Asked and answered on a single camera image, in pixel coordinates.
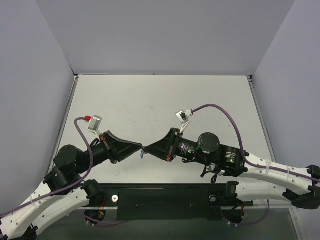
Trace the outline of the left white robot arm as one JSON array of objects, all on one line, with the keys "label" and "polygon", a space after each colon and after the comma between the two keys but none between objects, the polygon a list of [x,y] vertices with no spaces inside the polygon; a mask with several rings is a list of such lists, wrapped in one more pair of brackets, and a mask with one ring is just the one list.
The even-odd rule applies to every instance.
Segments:
[{"label": "left white robot arm", "polygon": [[123,140],[107,131],[87,143],[82,151],[65,145],[54,158],[54,168],[19,207],[1,214],[3,240],[35,239],[49,225],[74,210],[89,204],[100,205],[104,191],[96,180],[87,180],[93,167],[111,161],[119,163],[143,148],[142,144]]}]

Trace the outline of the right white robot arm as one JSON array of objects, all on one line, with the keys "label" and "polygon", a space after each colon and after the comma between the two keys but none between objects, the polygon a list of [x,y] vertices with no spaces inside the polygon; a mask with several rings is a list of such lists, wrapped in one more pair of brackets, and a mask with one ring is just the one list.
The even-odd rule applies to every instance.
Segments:
[{"label": "right white robot arm", "polygon": [[220,143],[210,132],[197,141],[185,139],[179,129],[172,128],[161,140],[143,148],[143,152],[166,162],[175,157],[187,163],[212,167],[212,173],[224,177],[255,179],[255,183],[236,183],[231,196],[242,202],[280,200],[293,206],[317,210],[320,207],[320,168],[310,165],[292,167],[263,159]]}]

